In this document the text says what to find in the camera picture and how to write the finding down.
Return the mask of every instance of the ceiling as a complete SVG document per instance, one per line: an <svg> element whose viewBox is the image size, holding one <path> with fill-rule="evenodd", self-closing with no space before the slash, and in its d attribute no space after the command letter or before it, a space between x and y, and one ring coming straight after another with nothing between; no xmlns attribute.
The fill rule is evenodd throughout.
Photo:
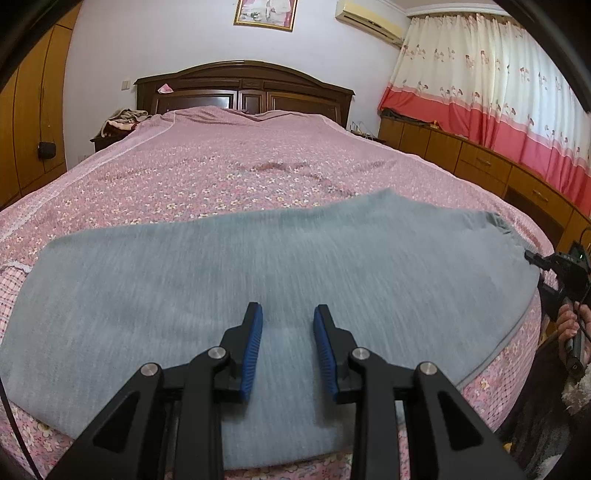
<svg viewBox="0 0 591 480"><path fill-rule="evenodd" d="M445 4L445 3L456 3L456 2L441 2L437 0L389 0L390 3L398 5L403 10L407 8L415 8L415 7L425 7L427 5L438 5L438 4ZM496 5L496 3L492 0L464 0L461 2L462 4L487 4L487 5Z"/></svg>

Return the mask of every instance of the metal screw head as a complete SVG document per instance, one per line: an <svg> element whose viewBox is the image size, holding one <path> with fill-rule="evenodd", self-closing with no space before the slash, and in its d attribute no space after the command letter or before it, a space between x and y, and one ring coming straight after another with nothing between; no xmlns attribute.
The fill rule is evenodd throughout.
<svg viewBox="0 0 591 480"><path fill-rule="evenodd" d="M353 358L356 358L357 360L367 360L370 353L366 348L356 348L353 350L351 355L353 355Z"/></svg>
<svg viewBox="0 0 591 480"><path fill-rule="evenodd" d="M220 360L220 358L224 358L226 356L226 349L222 346L215 346L210 348L207 354L215 360Z"/></svg>
<svg viewBox="0 0 591 480"><path fill-rule="evenodd" d="M425 375L435 375L437 373L437 365L431 362L423 362L419 368Z"/></svg>
<svg viewBox="0 0 591 480"><path fill-rule="evenodd" d="M140 369L140 372L142 372L142 375L145 377L151 377L151 376L155 375L156 373L158 373L158 365L145 364Z"/></svg>

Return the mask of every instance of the hand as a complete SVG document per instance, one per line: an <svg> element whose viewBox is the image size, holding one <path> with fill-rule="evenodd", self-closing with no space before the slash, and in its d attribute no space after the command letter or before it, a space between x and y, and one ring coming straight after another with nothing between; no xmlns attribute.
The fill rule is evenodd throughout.
<svg viewBox="0 0 591 480"><path fill-rule="evenodd" d="M574 308L577 309L579 302L574 303ZM591 333L591 310L586 305L581 305L579 309L579 316L585 323L585 329ZM566 363L566 350L564 345L567 340L571 339L579 331L579 323L576 321L577 316L573 312L570 305L562 305L558 311L558 320L556 320L556 328L558 329L558 354L560 359ZM591 342L585 338L585 353L584 353L584 364L589 364L591 358Z"/></svg>

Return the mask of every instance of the air conditioner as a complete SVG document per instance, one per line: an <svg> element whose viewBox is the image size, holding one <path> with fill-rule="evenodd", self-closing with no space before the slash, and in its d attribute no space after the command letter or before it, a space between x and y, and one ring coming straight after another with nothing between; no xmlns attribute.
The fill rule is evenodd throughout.
<svg viewBox="0 0 591 480"><path fill-rule="evenodd" d="M371 10L347 0L339 0L336 6L336 18L358 27L382 40L402 46L404 30L402 27L380 17Z"/></svg>

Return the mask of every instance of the folded clothes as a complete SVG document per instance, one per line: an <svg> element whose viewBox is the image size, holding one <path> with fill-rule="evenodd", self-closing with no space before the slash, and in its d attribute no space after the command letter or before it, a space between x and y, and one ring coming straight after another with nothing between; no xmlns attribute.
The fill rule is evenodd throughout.
<svg viewBox="0 0 591 480"><path fill-rule="evenodd" d="M146 110L131 110L129 108L122 108L111 115L100 129L101 137L109 137L112 135L109 132L109 127L116 128L121 131L133 130L136 125L144 120L150 118Z"/></svg>

